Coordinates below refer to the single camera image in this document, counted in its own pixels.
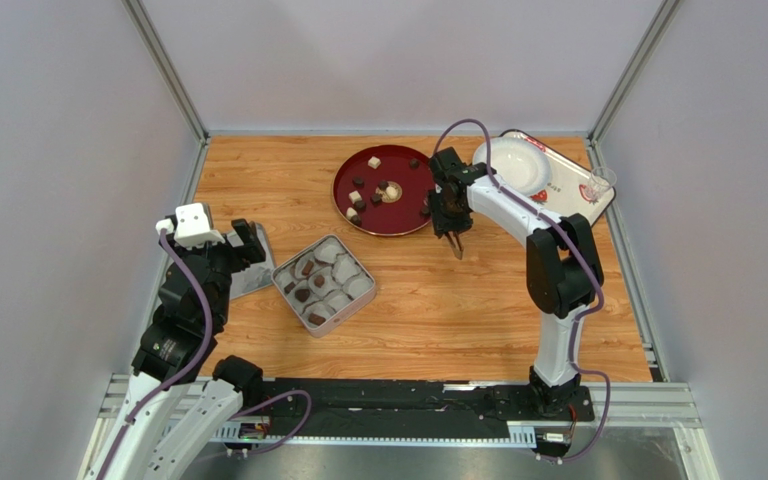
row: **white wall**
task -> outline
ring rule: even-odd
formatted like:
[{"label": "white wall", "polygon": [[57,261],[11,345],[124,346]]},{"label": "white wall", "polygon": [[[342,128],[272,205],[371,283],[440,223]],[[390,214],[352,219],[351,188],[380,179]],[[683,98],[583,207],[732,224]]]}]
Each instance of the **white wall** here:
[{"label": "white wall", "polygon": [[119,1],[0,1],[0,478],[72,479],[196,155]]},{"label": "white wall", "polygon": [[145,0],[211,130],[585,131],[660,0]]},{"label": "white wall", "polygon": [[768,478],[768,2],[685,2],[602,152],[722,478]]}]

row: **white bowl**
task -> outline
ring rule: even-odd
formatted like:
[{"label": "white bowl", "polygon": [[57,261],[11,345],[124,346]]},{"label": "white bowl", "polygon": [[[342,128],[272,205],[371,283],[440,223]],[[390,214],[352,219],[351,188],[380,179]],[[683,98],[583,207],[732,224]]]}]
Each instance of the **white bowl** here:
[{"label": "white bowl", "polygon": [[[473,165],[485,163],[487,147],[482,143],[473,154]],[[512,137],[491,139],[491,166],[511,188],[534,195],[550,181],[550,159],[535,145]]]}]

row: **wood grain surface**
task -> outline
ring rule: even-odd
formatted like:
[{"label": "wood grain surface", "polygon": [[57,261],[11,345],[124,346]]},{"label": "wood grain surface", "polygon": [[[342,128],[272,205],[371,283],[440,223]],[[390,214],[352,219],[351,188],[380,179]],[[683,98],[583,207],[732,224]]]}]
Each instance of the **wood grain surface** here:
[{"label": "wood grain surface", "polygon": [[[588,166],[579,138],[543,138]],[[430,153],[434,137],[217,137],[195,200],[216,228],[246,218],[265,227],[278,264],[328,233],[339,236],[378,282],[368,306],[321,339],[310,336],[277,289],[231,303],[218,347],[202,369],[227,355],[269,377],[525,380],[538,352],[540,316],[526,290],[525,252],[501,227],[474,214],[458,261],[431,226],[395,238],[356,230],[333,207],[334,173],[353,153],[380,144]],[[479,137],[452,137],[469,162]],[[588,317],[580,363],[615,381],[650,381],[641,340],[605,219],[594,236],[606,307]]]}]

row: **round red tray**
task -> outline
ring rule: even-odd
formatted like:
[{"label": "round red tray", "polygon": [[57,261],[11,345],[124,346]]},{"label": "round red tray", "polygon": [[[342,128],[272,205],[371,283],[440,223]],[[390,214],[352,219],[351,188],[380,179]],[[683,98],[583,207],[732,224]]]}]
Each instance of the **round red tray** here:
[{"label": "round red tray", "polygon": [[[374,169],[369,159],[377,157],[381,165]],[[410,161],[420,161],[419,168],[412,169]],[[362,187],[354,185],[354,177],[364,181]],[[393,203],[382,202],[373,205],[369,200],[378,189],[378,182],[386,180],[395,183],[401,196]],[[334,177],[332,195],[340,216],[346,218],[346,210],[352,207],[349,193],[357,191],[366,202],[366,210],[358,212],[361,226],[350,225],[372,235],[405,235],[424,227],[431,221],[430,216],[420,212],[426,202],[428,191],[434,189],[434,179],[428,167],[428,157],[401,145],[379,145],[361,150],[343,163]]]}]

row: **small glass cup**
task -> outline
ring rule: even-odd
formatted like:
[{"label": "small glass cup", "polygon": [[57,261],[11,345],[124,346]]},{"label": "small glass cup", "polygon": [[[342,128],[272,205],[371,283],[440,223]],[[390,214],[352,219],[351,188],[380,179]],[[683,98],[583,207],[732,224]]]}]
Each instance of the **small glass cup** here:
[{"label": "small glass cup", "polygon": [[604,193],[614,187],[617,181],[618,176],[611,168],[597,167],[591,170],[591,175],[588,176],[588,182],[582,193],[588,201],[596,202]]}]

